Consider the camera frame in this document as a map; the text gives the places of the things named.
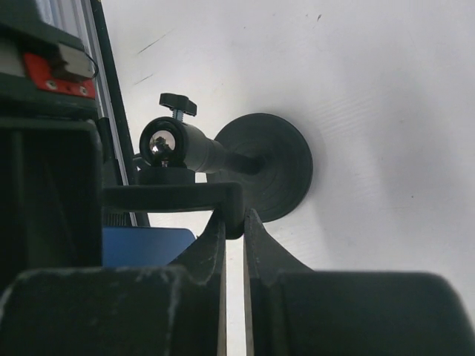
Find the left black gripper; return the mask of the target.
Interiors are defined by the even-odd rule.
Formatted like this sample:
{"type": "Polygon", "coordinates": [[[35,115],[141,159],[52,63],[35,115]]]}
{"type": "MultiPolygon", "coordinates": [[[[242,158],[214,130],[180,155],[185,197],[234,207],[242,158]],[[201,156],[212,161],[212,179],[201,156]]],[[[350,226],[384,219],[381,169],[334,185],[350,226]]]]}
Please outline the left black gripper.
{"type": "Polygon", "coordinates": [[[93,59],[82,41],[42,21],[35,1],[1,2],[1,115],[97,116],[93,59]]]}

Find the blue-edged black smartphone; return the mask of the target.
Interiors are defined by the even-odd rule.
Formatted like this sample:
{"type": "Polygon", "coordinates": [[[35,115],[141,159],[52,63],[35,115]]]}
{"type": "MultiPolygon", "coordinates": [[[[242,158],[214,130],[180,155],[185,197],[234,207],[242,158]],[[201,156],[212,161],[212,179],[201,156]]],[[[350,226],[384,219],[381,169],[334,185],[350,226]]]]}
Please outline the blue-edged black smartphone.
{"type": "Polygon", "coordinates": [[[102,265],[166,266],[195,240],[195,235],[185,228],[104,227],[102,265]]]}

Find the black round-base phone stand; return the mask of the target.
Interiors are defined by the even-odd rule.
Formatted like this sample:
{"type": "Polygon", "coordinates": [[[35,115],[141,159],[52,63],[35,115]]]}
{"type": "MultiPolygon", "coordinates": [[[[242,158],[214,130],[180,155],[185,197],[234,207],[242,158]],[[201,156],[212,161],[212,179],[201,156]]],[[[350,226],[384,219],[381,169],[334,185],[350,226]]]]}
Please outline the black round-base phone stand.
{"type": "Polygon", "coordinates": [[[163,93],[170,116],[151,120],[134,158],[135,185],[106,188],[104,206],[115,211],[178,213],[216,211],[227,237],[243,234],[245,212],[267,223],[293,212],[312,183],[313,159],[301,132],[270,113],[232,120],[215,138],[184,121],[197,105],[163,93]]]}

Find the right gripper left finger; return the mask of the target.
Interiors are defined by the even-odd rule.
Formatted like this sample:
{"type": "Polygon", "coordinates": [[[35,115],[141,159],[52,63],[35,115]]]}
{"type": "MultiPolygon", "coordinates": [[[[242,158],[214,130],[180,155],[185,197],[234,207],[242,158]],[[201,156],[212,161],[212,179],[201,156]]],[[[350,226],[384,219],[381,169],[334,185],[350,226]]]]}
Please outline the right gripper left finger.
{"type": "Polygon", "coordinates": [[[1,297],[3,355],[224,355],[226,228],[163,267],[25,271],[1,297]]]}

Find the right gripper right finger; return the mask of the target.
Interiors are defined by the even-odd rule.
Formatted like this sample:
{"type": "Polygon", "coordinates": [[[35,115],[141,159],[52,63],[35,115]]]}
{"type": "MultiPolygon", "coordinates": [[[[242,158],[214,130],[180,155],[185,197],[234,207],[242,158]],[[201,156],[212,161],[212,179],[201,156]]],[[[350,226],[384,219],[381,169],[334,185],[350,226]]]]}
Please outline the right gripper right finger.
{"type": "Polygon", "coordinates": [[[249,355],[472,355],[457,293],[431,273],[315,271],[249,209],[243,235],[249,355]]]}

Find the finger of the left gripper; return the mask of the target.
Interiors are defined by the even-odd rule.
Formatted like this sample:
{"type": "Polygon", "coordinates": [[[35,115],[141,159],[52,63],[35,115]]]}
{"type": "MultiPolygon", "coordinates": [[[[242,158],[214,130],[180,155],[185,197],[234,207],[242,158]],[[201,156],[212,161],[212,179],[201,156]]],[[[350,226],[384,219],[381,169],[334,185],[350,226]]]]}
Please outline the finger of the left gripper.
{"type": "Polygon", "coordinates": [[[1,119],[1,288],[28,269],[100,266],[101,198],[91,121],[1,119]]]}

